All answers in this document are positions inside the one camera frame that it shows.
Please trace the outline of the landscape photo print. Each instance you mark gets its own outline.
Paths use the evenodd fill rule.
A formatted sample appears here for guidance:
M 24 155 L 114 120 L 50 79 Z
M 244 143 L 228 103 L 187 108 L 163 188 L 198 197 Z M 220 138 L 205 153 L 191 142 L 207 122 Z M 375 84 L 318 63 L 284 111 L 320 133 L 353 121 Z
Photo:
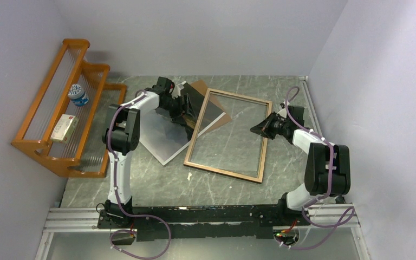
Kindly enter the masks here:
M 184 81 L 178 86 L 178 94 L 187 94 L 188 84 Z M 201 136 L 212 125 L 198 131 Z M 170 121 L 169 113 L 162 109 L 152 110 L 141 116 L 140 143 L 160 162 L 163 166 L 168 164 L 180 152 L 189 146 L 191 133 L 184 127 Z

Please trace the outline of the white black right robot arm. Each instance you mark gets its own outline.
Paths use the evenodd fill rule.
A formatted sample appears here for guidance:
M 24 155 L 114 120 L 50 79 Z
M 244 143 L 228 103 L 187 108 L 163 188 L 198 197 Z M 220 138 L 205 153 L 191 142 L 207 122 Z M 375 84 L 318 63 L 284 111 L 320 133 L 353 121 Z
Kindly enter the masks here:
M 276 210 L 277 220 L 291 224 L 297 210 L 328 197 L 346 195 L 351 188 L 350 154 L 346 145 L 336 145 L 304 127 L 304 107 L 286 106 L 270 113 L 250 131 L 267 139 L 280 135 L 307 155 L 304 182 L 285 195 L 286 204 Z

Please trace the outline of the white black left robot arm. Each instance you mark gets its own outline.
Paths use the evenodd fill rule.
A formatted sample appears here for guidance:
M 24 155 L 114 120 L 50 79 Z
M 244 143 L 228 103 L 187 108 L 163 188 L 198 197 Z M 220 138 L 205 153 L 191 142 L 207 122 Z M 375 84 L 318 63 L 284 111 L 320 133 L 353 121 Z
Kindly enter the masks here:
M 173 96 L 176 84 L 159 77 L 151 88 L 138 90 L 134 99 L 108 107 L 102 141 L 109 156 L 110 189 L 105 212 L 121 228 L 133 220 L 132 193 L 129 183 L 132 153 L 140 141 L 141 116 L 159 111 L 166 121 L 185 131 L 184 141 L 192 139 L 197 113 L 189 94 Z

